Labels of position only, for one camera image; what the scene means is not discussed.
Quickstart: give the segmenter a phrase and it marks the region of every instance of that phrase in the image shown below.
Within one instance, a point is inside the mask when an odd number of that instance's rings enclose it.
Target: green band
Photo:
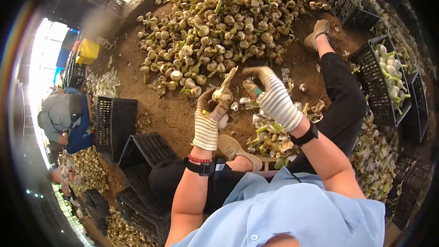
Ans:
[[[262,90],[259,88],[256,88],[253,91],[255,92],[256,97],[258,97],[262,93]]]

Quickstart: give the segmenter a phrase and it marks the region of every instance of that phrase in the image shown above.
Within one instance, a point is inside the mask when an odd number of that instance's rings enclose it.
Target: knee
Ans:
[[[185,166],[180,160],[162,162],[154,166],[149,174],[151,190],[163,198],[173,197],[184,169]]]
[[[363,92],[358,90],[353,90],[349,93],[349,101],[351,103],[351,109],[353,109],[353,114],[357,117],[364,116],[367,112],[367,101]]]
[[[77,151],[75,151],[71,145],[67,144],[67,146],[65,147],[65,150],[67,151],[67,153],[69,154],[73,154],[76,153]]]

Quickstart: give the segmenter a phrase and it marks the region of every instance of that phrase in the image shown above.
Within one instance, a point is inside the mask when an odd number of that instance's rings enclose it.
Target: black wrist strap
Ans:
[[[295,138],[294,136],[291,136],[291,141],[293,141],[294,144],[298,145],[299,147],[310,142],[312,139],[319,138],[317,127],[314,125],[314,123],[310,122],[310,128],[308,131],[301,137]]]
[[[213,162],[200,163],[200,165],[190,162],[189,157],[185,157],[184,165],[190,171],[198,173],[200,176],[210,176],[215,172],[215,164]]]

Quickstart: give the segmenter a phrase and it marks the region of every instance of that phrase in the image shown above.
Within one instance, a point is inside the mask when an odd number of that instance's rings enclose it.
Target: black pants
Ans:
[[[342,58],[329,52],[322,56],[321,65],[326,93],[331,105],[323,119],[316,125],[319,131],[332,140],[346,156],[350,156],[367,110],[366,99]],[[183,162],[176,160],[163,162],[151,171],[149,177],[151,188],[164,203],[169,205],[169,208],[184,169]],[[316,173],[304,153],[299,154],[289,164],[288,170],[291,173]],[[209,178],[204,213],[211,214],[220,208],[244,175],[244,172],[232,171],[226,165],[218,180],[214,182]]]

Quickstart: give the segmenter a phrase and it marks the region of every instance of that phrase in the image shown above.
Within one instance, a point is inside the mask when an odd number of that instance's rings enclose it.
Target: gray shirt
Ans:
[[[58,135],[70,128],[72,120],[69,96],[69,94],[50,94],[41,104],[43,130],[49,140],[58,142]],[[81,118],[75,121],[71,128],[76,127],[80,122]]]

